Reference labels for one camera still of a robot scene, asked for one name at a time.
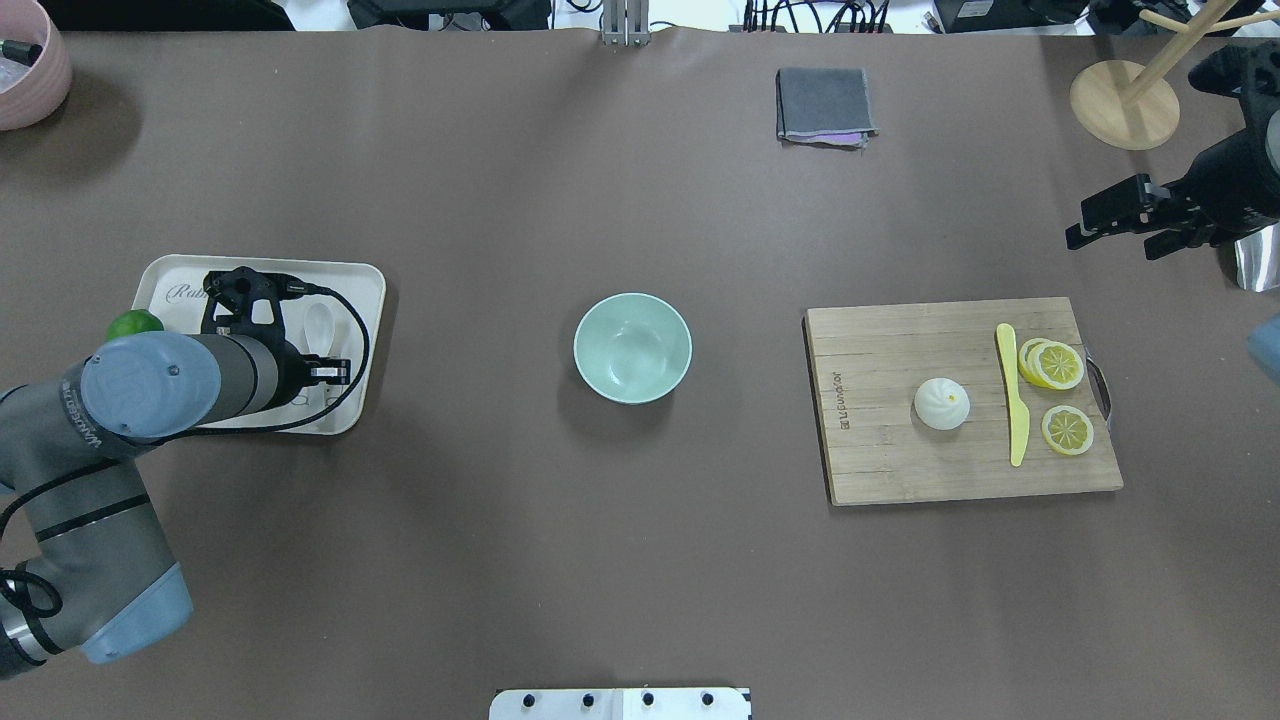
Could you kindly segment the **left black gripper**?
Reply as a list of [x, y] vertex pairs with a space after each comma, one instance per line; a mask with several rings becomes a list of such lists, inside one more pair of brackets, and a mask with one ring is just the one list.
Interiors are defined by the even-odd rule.
[[351, 383], [351, 360], [316, 354], [296, 356], [296, 388], [298, 391], [315, 386], [348, 386]]

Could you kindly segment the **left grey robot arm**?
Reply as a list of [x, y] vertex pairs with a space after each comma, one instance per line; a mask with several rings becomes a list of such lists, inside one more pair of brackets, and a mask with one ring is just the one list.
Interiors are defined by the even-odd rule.
[[147, 331], [110, 340], [60, 377], [3, 393], [3, 511], [40, 552], [3, 571], [3, 676], [79, 648], [109, 664], [182, 628], [186, 579], [137, 459], [287, 405], [349, 364], [247, 334]]

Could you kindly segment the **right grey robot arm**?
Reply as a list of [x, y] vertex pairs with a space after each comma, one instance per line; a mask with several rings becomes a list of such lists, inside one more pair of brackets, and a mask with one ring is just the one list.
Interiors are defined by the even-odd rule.
[[1156, 184], [1138, 173], [1082, 201], [1082, 219], [1066, 228], [1078, 250], [1101, 237], [1146, 234], [1144, 251], [1158, 260], [1204, 243], [1235, 243], [1277, 223], [1277, 41], [1229, 45], [1198, 61], [1189, 85], [1234, 97], [1243, 129], [1201, 151], [1180, 179]]

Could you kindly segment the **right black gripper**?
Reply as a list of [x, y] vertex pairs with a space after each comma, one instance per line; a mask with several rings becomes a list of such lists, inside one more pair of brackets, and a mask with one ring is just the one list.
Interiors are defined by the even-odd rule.
[[1066, 228], [1069, 250], [1084, 249], [1102, 237], [1146, 234], [1151, 261], [1183, 249], [1220, 247], [1236, 241], [1236, 232], [1210, 215], [1208, 208], [1180, 186], [1156, 184], [1139, 173], [1082, 200], [1082, 219]]

